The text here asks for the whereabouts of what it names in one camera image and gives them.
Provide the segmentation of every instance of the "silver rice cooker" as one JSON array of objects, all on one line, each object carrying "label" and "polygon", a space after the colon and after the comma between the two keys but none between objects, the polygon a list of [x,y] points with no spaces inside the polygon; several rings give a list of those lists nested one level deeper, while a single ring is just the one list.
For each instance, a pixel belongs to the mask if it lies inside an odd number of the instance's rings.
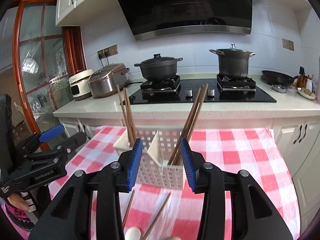
[{"label": "silver rice cooker", "polygon": [[94,98],[104,98],[117,93],[117,85],[120,90],[127,86],[130,68],[123,63],[106,65],[89,78],[89,87]]},{"label": "silver rice cooker", "polygon": [[89,78],[93,74],[92,69],[81,71],[69,78],[70,90],[75,101],[91,97]]}]

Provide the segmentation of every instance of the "stove knob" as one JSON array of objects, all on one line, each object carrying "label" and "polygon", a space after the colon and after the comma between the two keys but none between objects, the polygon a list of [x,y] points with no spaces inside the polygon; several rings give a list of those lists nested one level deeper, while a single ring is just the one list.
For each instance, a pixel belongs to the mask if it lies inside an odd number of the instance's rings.
[{"label": "stove knob", "polygon": [[214,98],[214,89],[213,88],[208,88],[208,96],[211,98]]},{"label": "stove knob", "polygon": [[186,89],[186,97],[191,98],[192,97],[192,89]]}]

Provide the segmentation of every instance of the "finger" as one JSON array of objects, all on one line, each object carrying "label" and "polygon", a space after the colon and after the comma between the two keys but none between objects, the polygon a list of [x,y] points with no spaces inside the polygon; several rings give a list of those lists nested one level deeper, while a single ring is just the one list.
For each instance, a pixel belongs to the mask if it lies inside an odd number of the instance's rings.
[{"label": "finger", "polygon": [[13,193],[10,197],[8,197],[9,203],[19,209],[24,211],[29,211],[29,205],[20,197],[18,194]]}]

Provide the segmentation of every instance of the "checkered tablecloth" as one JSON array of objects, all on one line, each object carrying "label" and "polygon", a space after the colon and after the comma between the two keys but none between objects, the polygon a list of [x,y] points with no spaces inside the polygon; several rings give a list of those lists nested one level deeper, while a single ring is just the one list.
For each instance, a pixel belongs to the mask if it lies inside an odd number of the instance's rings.
[{"label": "checkered tablecloth", "polygon": [[[50,184],[52,197],[76,170],[94,172],[116,161],[113,144],[125,131],[123,127],[100,127],[92,140],[67,164],[68,175]],[[300,235],[300,214],[297,195],[291,176],[276,147],[269,129],[195,130],[190,147],[203,154],[223,171],[237,173],[245,169],[267,193],[284,218],[293,238]],[[169,189],[136,184],[135,195],[124,231],[137,226],[145,232],[161,208]],[[124,215],[130,194],[120,194]],[[183,190],[173,190],[167,205],[148,240],[162,240],[179,236],[182,240],[196,240],[203,194],[192,193],[186,181]],[[96,196],[92,204],[92,239],[95,235]],[[225,240],[231,239],[231,200],[226,192]]]}]

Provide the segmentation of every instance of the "white appliance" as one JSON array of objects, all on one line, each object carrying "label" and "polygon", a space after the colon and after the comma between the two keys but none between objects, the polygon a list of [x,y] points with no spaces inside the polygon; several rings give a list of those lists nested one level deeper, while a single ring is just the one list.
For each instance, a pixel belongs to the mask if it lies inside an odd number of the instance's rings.
[{"label": "white appliance", "polygon": [[91,97],[89,88],[89,78],[93,74],[92,69],[81,71],[69,78],[71,94],[75,101],[84,100]]}]

